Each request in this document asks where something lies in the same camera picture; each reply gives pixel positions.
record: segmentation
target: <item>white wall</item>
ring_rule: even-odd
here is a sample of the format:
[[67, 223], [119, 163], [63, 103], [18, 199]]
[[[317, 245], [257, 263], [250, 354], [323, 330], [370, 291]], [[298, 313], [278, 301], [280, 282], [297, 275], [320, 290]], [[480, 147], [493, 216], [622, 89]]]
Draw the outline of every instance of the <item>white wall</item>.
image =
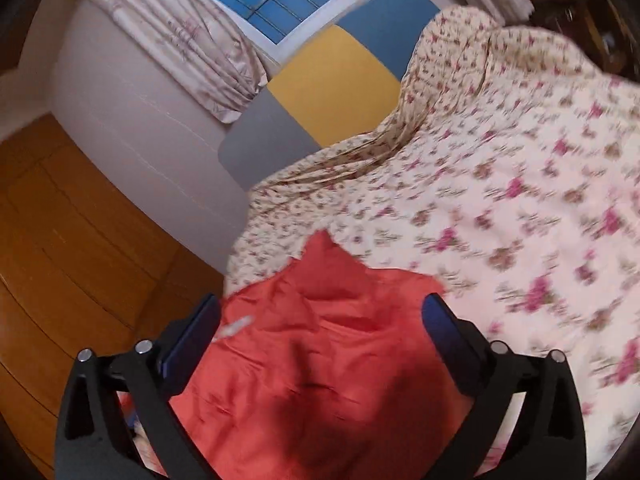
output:
[[[462, 0], [433, 1], [445, 7]], [[228, 127], [87, 0], [80, 1], [60, 52], [52, 111], [133, 203], [224, 272], [248, 207], [218, 161]]]
[[49, 79], [77, 0], [42, 0], [16, 70], [0, 76], [0, 141], [49, 111]]

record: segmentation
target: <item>metal bolt head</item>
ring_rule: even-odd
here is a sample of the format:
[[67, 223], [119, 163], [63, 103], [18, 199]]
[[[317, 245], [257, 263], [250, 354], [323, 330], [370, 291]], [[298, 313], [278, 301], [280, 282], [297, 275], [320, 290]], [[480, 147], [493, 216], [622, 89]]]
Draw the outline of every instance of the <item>metal bolt head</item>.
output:
[[154, 344], [152, 341], [149, 341], [149, 339], [143, 339], [142, 341], [138, 341], [136, 343], [136, 352], [138, 352], [139, 354], [146, 354], [153, 347]]
[[81, 350], [78, 352], [78, 361], [80, 361], [81, 363], [84, 363], [85, 361], [88, 361], [89, 359], [91, 359], [92, 355], [94, 355], [94, 353], [91, 352], [91, 349], [85, 348], [84, 350]]
[[551, 358], [556, 363], [564, 363], [566, 361], [566, 355], [564, 355], [564, 352], [562, 352], [561, 350], [552, 350]]
[[507, 343], [503, 343], [502, 341], [493, 341], [491, 343], [491, 350], [495, 354], [504, 355], [509, 351], [509, 347], [507, 346]]

